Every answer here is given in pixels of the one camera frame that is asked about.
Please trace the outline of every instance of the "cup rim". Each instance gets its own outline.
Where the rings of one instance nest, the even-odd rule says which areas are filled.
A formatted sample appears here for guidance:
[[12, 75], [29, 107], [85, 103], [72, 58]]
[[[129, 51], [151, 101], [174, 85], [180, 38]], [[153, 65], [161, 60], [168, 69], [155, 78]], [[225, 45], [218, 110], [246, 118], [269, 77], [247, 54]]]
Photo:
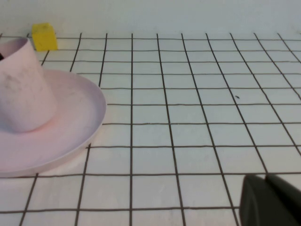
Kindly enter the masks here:
[[10, 58], [12, 58], [13, 56], [15, 56], [18, 53], [18, 51], [20, 51], [21, 49], [23, 49], [24, 46], [29, 42], [29, 39], [28, 38], [17, 38], [17, 39], [11, 40], [11, 41], [7, 41], [7, 42], [4, 42], [4, 43], [0, 44], [0, 48], [5, 48], [6, 45], [13, 44], [14, 42], [21, 42], [21, 45], [20, 45], [21, 47], [19, 47], [16, 51], [12, 52], [8, 56], [4, 57], [0, 61], [0, 65], [4, 64]]

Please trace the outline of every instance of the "pink plate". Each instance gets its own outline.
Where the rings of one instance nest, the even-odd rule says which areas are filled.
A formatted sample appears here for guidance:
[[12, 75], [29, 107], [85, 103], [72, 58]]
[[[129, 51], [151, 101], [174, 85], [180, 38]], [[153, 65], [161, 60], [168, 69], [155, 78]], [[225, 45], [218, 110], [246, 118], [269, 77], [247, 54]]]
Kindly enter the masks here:
[[79, 154], [99, 130], [106, 101], [97, 85], [79, 75], [45, 70], [58, 110], [42, 127], [15, 133], [0, 121], [0, 177], [32, 175]]

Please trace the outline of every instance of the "yellow block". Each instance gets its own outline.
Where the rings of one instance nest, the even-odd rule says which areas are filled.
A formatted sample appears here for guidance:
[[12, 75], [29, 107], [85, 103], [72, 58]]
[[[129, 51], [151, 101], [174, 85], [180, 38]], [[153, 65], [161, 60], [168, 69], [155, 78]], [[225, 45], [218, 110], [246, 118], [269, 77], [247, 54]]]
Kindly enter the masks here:
[[32, 39], [37, 51], [57, 50], [55, 31], [50, 23], [34, 24]]

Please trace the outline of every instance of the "white wall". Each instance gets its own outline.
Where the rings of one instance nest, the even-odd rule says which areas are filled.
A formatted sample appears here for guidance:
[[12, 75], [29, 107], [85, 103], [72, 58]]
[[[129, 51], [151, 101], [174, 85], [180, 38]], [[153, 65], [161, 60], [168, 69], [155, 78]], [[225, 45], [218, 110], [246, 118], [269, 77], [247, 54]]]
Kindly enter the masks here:
[[301, 0], [1, 0], [0, 32], [299, 32]]

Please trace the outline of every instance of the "white grid paper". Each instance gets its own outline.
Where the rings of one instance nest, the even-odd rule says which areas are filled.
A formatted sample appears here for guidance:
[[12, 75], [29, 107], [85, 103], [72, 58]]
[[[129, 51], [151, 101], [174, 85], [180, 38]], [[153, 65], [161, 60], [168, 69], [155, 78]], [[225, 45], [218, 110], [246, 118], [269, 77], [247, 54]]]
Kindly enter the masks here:
[[1, 225], [238, 226], [245, 174], [301, 188], [301, 36], [83, 37], [37, 56], [102, 88], [104, 125], [75, 160], [0, 178]]

